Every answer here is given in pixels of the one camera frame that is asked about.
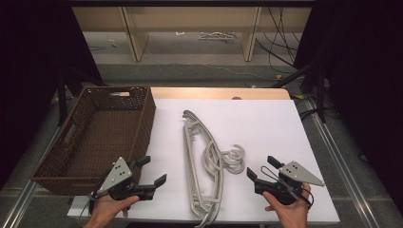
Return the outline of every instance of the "black cable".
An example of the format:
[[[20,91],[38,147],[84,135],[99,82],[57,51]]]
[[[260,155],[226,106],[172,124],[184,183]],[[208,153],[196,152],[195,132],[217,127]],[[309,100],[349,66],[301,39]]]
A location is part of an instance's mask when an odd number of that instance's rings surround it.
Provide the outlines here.
[[[315,202],[314,195],[313,195],[313,194],[312,194],[310,191],[306,190],[305,188],[302,188],[302,190],[304,190],[304,191],[308,192],[308,193],[309,193],[309,195],[310,195],[310,196],[311,196],[311,198],[312,198],[312,201],[308,203],[308,210],[309,210],[309,209],[311,209],[311,207],[314,205],[314,202]]]
[[[261,47],[263,50],[267,51],[267,52],[268,52],[269,54],[271,54],[271,55],[274,55],[276,58],[278,58],[279,60],[281,60],[284,64],[286,64],[286,65],[288,65],[288,66],[290,66],[290,67],[293,67],[293,64],[287,62],[287,61],[284,60],[283,58],[281,58],[281,57],[279,57],[278,55],[276,55],[273,51],[267,49],[267,47],[265,47],[263,44],[261,44],[258,39],[255,39],[255,40],[256,40],[256,42],[258,42],[258,44],[260,45],[260,47]]]
[[[296,37],[296,34],[293,33],[293,35],[294,35],[294,38],[296,38],[297,42],[300,43],[299,39]]]
[[[268,8],[268,9],[269,9],[270,16],[272,17],[272,20],[273,20],[273,22],[275,23],[275,26],[276,26],[276,30],[277,30],[277,31],[276,31],[276,36],[275,36],[275,37],[277,37],[277,34],[280,35],[280,37],[282,38],[282,40],[283,40],[285,46],[287,46],[287,52],[288,52],[288,54],[289,54],[291,60],[294,61],[295,56],[294,56],[294,54],[291,52],[290,47],[288,46],[288,43],[287,43],[287,39],[285,38],[284,24],[282,23],[282,12],[283,12],[283,8],[279,8],[279,21],[278,21],[278,24],[277,24],[277,22],[276,22],[275,17],[273,16],[272,11],[270,10],[270,8]]]
[[[289,48],[289,49],[291,49],[291,50],[297,50],[296,48],[287,47],[287,46],[280,45],[280,44],[277,44],[277,43],[273,42],[272,40],[270,40],[269,37],[267,37],[266,33],[263,33],[263,35],[264,35],[264,37],[266,38],[266,40],[267,40],[268,42],[270,42],[271,44],[273,44],[273,45],[275,45],[275,46],[278,46],[278,47],[281,47],[281,48]]]
[[[94,191],[92,192],[92,194],[90,194],[90,199],[89,199],[89,206],[88,206],[88,212],[91,215],[92,214],[92,210],[94,210],[94,205],[95,205],[95,201],[97,200],[97,192],[100,189],[101,185],[104,183],[107,175],[110,173],[110,171],[112,170],[112,168],[107,169],[106,171],[104,171],[103,175],[101,176],[100,180],[98,180],[97,185],[95,186]]]

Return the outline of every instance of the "wire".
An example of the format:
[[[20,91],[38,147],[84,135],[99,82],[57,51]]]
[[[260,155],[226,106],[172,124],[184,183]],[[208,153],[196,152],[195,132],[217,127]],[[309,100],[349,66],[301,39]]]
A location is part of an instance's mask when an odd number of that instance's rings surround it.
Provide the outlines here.
[[[153,54],[153,53],[151,53],[151,52],[148,50],[147,47],[145,47],[145,51],[147,51],[147,53],[149,53],[149,54],[151,54],[151,55]],[[161,63],[161,62],[155,60],[154,57],[152,57],[152,60],[153,60],[155,63],[159,64],[159,65],[183,65],[183,66],[190,66],[189,64],[176,63],[176,62],[172,62],[172,63]],[[261,79],[264,79],[264,80],[268,80],[268,81],[277,81],[277,80],[278,80],[278,79],[269,79],[269,78],[266,78],[266,77],[263,77],[263,76],[259,76],[258,74],[254,74],[254,73],[239,73],[239,72],[235,72],[235,71],[232,71],[232,70],[230,70],[230,69],[228,69],[228,68],[221,67],[221,66],[210,66],[210,65],[203,65],[203,64],[199,64],[199,66],[208,67],[208,68],[214,68],[214,69],[222,69],[222,70],[228,71],[228,72],[230,72],[230,73],[232,73],[232,74],[235,74],[235,75],[251,75],[251,76],[254,76],[254,77],[257,77],[257,78],[261,78]]]
[[[302,188],[302,190],[308,192],[309,195],[311,196],[311,198],[312,198],[311,207],[312,207],[312,206],[314,205],[314,202],[315,202],[314,195],[313,195],[310,191],[306,190],[305,188]]]
[[[261,44],[258,39],[255,39],[255,40],[256,40],[256,42],[258,42],[258,44],[260,45],[260,47],[261,47],[263,50],[269,52],[269,54],[271,54],[271,55],[274,55],[276,58],[278,58],[279,60],[281,60],[284,64],[286,64],[286,65],[288,65],[288,66],[290,66],[290,67],[293,67],[293,64],[287,62],[287,61],[284,60],[283,58],[281,58],[281,57],[279,57],[278,55],[276,55],[273,51],[267,49],[267,47],[265,47],[263,44]]]
[[[274,39],[274,42],[276,41],[277,34],[279,34],[279,36],[282,38],[282,40],[283,40],[285,46],[287,47],[287,51],[288,51],[288,54],[290,55],[290,58],[294,61],[295,56],[294,56],[294,54],[291,52],[290,47],[289,47],[288,44],[287,44],[287,39],[285,38],[284,25],[283,25],[283,23],[282,23],[283,8],[279,8],[279,20],[278,20],[278,23],[276,22],[276,19],[275,19],[275,17],[273,16],[273,13],[272,13],[272,11],[270,10],[270,8],[268,8],[268,9],[269,9],[270,16],[272,17],[272,20],[273,20],[273,22],[275,23],[276,30],[277,30],[276,36],[275,36],[275,39]]]
[[[282,47],[282,48],[289,48],[289,49],[291,49],[291,50],[297,50],[296,48],[293,48],[293,47],[287,47],[287,46],[284,46],[284,45],[280,45],[280,44],[275,43],[274,41],[270,40],[269,37],[267,37],[267,35],[266,35],[265,32],[263,33],[263,35],[264,35],[264,37],[266,38],[267,41],[269,41],[271,44],[273,44],[273,45],[275,45],[275,46]]]
[[[296,38],[297,42],[300,43],[299,39],[296,37],[296,34],[293,33],[293,35],[294,35],[294,38]]]

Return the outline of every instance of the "cable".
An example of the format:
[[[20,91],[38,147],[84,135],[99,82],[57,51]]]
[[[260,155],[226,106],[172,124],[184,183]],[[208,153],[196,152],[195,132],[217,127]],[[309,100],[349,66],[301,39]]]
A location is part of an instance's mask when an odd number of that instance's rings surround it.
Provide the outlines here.
[[[269,174],[267,174],[266,172],[264,172],[264,171],[263,171],[263,168],[266,168],[267,170],[269,170],[269,172],[272,173],[272,175],[275,176],[276,179],[273,178],[272,176],[270,176]],[[284,187],[287,188],[287,190],[288,190],[289,192],[292,191],[292,192],[293,192],[294,194],[296,194],[301,200],[304,200],[304,201],[306,202],[306,204],[308,204],[308,210],[311,209],[311,207],[314,205],[314,195],[313,195],[310,191],[306,190],[305,188],[302,188],[302,190],[308,192],[309,195],[311,195],[311,197],[312,197],[312,202],[310,202],[308,199],[306,199],[304,196],[302,196],[302,194],[300,194],[299,192],[295,191],[290,185],[288,185],[287,182],[285,182],[284,180],[282,180],[281,178],[279,178],[279,177],[278,177],[272,170],[270,170],[268,167],[266,167],[266,166],[263,165],[263,166],[260,168],[260,171],[261,171],[264,175],[266,175],[267,177],[269,177],[269,178],[271,178],[271,179],[273,179],[273,180],[278,181],[279,183],[281,183]]]
[[[264,35],[264,37],[266,38],[267,41],[269,41],[271,44],[273,44],[273,45],[275,45],[275,46],[282,47],[282,48],[289,48],[289,49],[291,49],[291,50],[297,50],[296,48],[293,48],[293,47],[287,47],[287,46],[284,46],[284,45],[280,45],[280,44],[275,43],[274,41],[270,40],[269,37],[267,37],[267,35],[266,35],[265,32],[263,33],[263,35]]]
[[[261,44],[258,39],[255,39],[255,40],[256,40],[256,42],[258,42],[258,44],[260,45],[260,47],[261,47],[263,50],[269,52],[269,54],[271,54],[271,55],[274,55],[276,58],[278,58],[279,60],[281,60],[284,64],[286,64],[286,65],[288,65],[288,66],[290,66],[290,67],[293,67],[293,64],[287,62],[287,61],[284,60],[283,58],[281,58],[281,57],[279,57],[278,55],[276,55],[273,51],[267,49],[267,47],[265,47],[263,44]]]
[[[272,17],[272,20],[273,20],[273,22],[275,23],[276,30],[277,30],[276,36],[275,36],[275,39],[274,39],[274,42],[276,41],[277,34],[279,34],[280,37],[282,38],[282,40],[284,41],[285,46],[287,47],[287,51],[288,51],[288,54],[290,55],[291,60],[294,61],[295,56],[294,56],[294,54],[291,52],[291,50],[290,50],[290,48],[289,48],[289,46],[288,46],[288,44],[287,44],[287,39],[285,38],[284,25],[283,25],[283,23],[282,23],[282,12],[283,12],[283,8],[279,8],[279,21],[278,21],[278,23],[276,22],[276,19],[275,19],[275,17],[273,16],[273,13],[272,13],[272,11],[270,10],[270,8],[268,8],[268,9],[269,9],[270,16]]]
[[[151,54],[151,55],[153,54],[153,53],[151,53],[151,52],[148,50],[147,47],[145,47],[145,51],[146,51],[147,53]],[[154,57],[152,57],[152,60],[153,60],[155,63],[159,64],[159,65],[183,65],[183,66],[190,66],[190,65],[188,65],[188,64],[184,64],[184,63],[175,63],[175,62],[173,62],[173,63],[161,63],[161,62],[155,60]],[[228,69],[228,68],[220,67],[220,66],[210,66],[210,65],[203,65],[203,64],[198,64],[198,65],[199,65],[199,66],[203,66],[203,67],[208,67],[208,68],[226,70],[226,71],[228,71],[228,72],[230,72],[230,73],[232,73],[232,74],[235,74],[235,75],[251,75],[251,76],[255,76],[255,77],[257,77],[257,78],[261,78],[261,79],[268,80],[268,81],[277,81],[277,80],[278,80],[278,79],[269,79],[269,78],[266,78],[266,77],[263,77],[263,76],[259,76],[259,75],[254,74],[254,73],[238,73],[238,72],[232,71],[232,70],[230,70],[230,69]]]

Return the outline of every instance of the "wicker basket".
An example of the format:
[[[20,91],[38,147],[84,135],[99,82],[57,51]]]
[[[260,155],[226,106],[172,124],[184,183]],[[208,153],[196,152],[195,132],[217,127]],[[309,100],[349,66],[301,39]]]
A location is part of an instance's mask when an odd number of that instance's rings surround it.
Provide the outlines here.
[[[119,157],[145,155],[155,109],[149,87],[83,89],[31,179],[56,195],[89,194]]]

